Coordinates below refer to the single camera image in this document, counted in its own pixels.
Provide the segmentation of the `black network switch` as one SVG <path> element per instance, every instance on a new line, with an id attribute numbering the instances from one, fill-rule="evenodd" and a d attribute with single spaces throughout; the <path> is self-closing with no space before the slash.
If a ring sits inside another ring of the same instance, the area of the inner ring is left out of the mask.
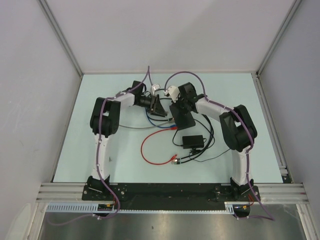
<path id="1" fill-rule="evenodd" d="M 183 111 L 173 103 L 169 106 L 169 109 L 178 131 L 192 128 L 196 125 L 190 111 L 183 113 Z"/>

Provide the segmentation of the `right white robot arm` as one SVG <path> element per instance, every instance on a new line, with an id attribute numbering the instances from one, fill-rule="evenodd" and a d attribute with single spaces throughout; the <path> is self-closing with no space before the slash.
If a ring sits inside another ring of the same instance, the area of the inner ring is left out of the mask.
<path id="1" fill-rule="evenodd" d="M 230 194 L 242 201 L 253 189 L 250 169 L 250 150 L 253 148 L 257 129 L 244 105 L 230 108 L 210 100 L 205 94 L 197 94 L 195 87 L 185 83 L 173 88 L 169 106 L 178 130 L 195 126 L 192 112 L 206 115 L 220 123 L 225 144 L 232 152 L 232 175 Z"/>

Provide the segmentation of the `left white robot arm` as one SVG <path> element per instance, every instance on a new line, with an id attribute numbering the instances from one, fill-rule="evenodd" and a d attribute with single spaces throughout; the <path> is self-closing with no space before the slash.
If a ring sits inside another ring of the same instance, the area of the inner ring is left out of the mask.
<path id="1" fill-rule="evenodd" d="M 139 106 L 158 117 L 168 115 L 158 94 L 144 95 L 145 86 L 144 83 L 135 80 L 132 87 L 117 93 L 114 97 L 96 99 L 89 122 L 95 140 L 95 162 L 91 176 L 83 188 L 82 200 L 103 201 L 112 194 L 109 187 L 111 141 L 119 129 L 122 110 Z"/>

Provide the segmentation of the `black power adapter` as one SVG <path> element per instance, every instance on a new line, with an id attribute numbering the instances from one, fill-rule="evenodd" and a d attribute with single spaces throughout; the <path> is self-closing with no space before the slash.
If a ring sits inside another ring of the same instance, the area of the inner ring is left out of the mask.
<path id="1" fill-rule="evenodd" d="M 183 149 L 198 149 L 204 147 L 204 137 L 202 135 L 185 135 L 182 137 Z"/>

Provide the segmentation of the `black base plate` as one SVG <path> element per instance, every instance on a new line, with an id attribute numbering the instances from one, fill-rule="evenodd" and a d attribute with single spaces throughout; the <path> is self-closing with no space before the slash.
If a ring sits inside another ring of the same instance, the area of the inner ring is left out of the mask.
<path id="1" fill-rule="evenodd" d="M 260 199 L 257 186 L 222 183 L 102 183 L 88 181 L 82 191 L 84 201 L 111 201 L 115 197 L 126 202 L 134 197 L 207 197 L 217 202 L 246 202 Z"/>

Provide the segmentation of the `aluminium frame rail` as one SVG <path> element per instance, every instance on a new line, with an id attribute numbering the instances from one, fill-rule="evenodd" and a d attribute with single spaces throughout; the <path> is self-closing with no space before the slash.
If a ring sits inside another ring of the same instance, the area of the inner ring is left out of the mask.
<path id="1" fill-rule="evenodd" d="M 84 183 L 42 183 L 37 200 L 80 201 Z M 306 190 L 302 183 L 256 183 L 261 202 L 264 204 L 308 204 Z"/>

